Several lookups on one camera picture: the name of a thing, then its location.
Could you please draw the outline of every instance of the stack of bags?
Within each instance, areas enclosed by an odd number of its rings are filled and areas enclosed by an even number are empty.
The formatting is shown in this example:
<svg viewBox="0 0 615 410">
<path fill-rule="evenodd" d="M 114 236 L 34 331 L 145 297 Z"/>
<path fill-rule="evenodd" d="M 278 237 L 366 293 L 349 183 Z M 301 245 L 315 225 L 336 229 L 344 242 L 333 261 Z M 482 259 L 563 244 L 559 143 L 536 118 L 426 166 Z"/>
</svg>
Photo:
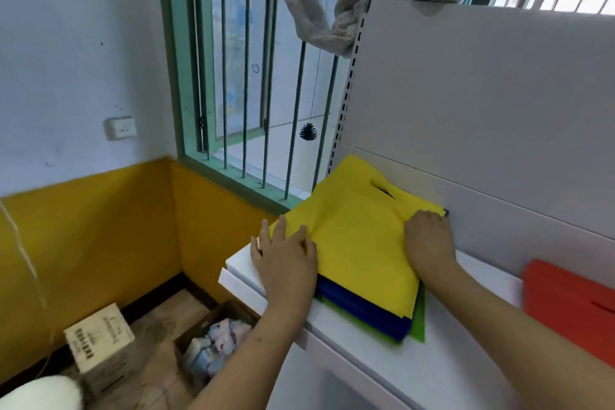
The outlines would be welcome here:
<svg viewBox="0 0 615 410">
<path fill-rule="evenodd" d="M 423 342 L 424 291 L 404 253 L 404 221 L 420 209 L 447 214 L 350 155 L 285 215 L 286 235 L 308 227 L 317 295 L 395 341 L 410 333 Z"/>
</svg>

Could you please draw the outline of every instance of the yellow wall paint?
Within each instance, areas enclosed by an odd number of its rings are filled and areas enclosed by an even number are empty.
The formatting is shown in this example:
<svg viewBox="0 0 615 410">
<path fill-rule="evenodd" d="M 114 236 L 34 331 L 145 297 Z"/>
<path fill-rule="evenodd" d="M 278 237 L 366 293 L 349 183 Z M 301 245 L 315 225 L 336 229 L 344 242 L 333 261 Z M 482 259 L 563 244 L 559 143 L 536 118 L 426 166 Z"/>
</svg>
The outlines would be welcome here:
<svg viewBox="0 0 615 410">
<path fill-rule="evenodd" d="M 171 184 L 181 267 L 217 301 L 231 298 L 218 276 L 225 260 L 258 235 L 263 219 L 277 219 L 177 162 Z"/>
<path fill-rule="evenodd" d="M 56 347 L 67 326 L 113 302 L 123 307 L 181 272 L 169 163 L 134 165 L 4 199 L 47 294 Z M 2 214 L 0 318 L 3 382 L 50 347 L 35 285 Z"/>
</svg>

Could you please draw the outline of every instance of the forearm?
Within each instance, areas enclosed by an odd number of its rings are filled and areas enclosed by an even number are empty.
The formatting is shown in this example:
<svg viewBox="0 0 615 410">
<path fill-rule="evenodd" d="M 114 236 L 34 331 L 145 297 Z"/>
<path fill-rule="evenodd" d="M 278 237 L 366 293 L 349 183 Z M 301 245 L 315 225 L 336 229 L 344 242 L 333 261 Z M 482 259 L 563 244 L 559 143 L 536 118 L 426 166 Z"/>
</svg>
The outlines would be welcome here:
<svg viewBox="0 0 615 410">
<path fill-rule="evenodd" d="M 265 410 L 296 331 L 290 315 L 268 308 L 190 410 Z"/>
<path fill-rule="evenodd" d="M 528 408 L 611 408 L 615 403 L 613 368 L 489 292 L 457 263 L 428 287 Z"/>
</svg>

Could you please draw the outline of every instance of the finger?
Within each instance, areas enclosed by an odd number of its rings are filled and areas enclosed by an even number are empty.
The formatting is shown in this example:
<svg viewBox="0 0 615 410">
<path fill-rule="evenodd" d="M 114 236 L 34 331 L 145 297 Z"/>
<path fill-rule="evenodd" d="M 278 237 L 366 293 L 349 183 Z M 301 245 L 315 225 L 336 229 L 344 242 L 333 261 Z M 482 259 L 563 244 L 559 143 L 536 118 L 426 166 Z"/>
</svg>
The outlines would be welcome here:
<svg viewBox="0 0 615 410">
<path fill-rule="evenodd" d="M 277 220 L 277 224 L 273 229 L 273 235 L 271 237 L 272 243 L 283 242 L 286 238 L 286 217 L 280 216 Z"/>
<path fill-rule="evenodd" d="M 299 230 L 297 230 L 293 235 L 289 236 L 288 239 L 292 240 L 293 243 L 301 243 L 303 242 L 303 240 L 306 239 L 307 235 L 308 227 L 306 225 L 302 225 L 301 227 L 299 227 Z"/>
<path fill-rule="evenodd" d="M 312 241 L 312 238 L 308 235 L 305 241 L 306 246 L 306 256 L 308 258 L 318 258 L 318 251 L 316 250 L 316 243 Z"/>
<path fill-rule="evenodd" d="M 263 219 L 261 223 L 261 231 L 258 234 L 258 241 L 260 243 L 260 250 L 263 248 L 268 248 L 271 246 L 271 239 L 269 237 L 269 222 L 266 219 Z"/>
<path fill-rule="evenodd" d="M 250 238 L 250 258 L 252 258 L 252 262 L 256 268 L 258 268 L 258 265 L 263 259 L 263 254 L 257 247 L 257 239 L 254 237 Z"/>
</svg>

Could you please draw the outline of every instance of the electrical outlet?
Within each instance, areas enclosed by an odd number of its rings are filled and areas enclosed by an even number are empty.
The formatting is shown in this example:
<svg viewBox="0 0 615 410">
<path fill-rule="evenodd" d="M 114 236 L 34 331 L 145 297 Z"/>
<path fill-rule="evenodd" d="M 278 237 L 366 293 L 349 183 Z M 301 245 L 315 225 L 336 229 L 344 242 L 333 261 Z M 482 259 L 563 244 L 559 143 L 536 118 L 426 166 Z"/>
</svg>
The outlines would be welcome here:
<svg viewBox="0 0 615 410">
<path fill-rule="evenodd" d="M 136 136 L 135 119 L 133 117 L 117 117 L 104 121 L 107 139 L 114 141 Z"/>
</svg>

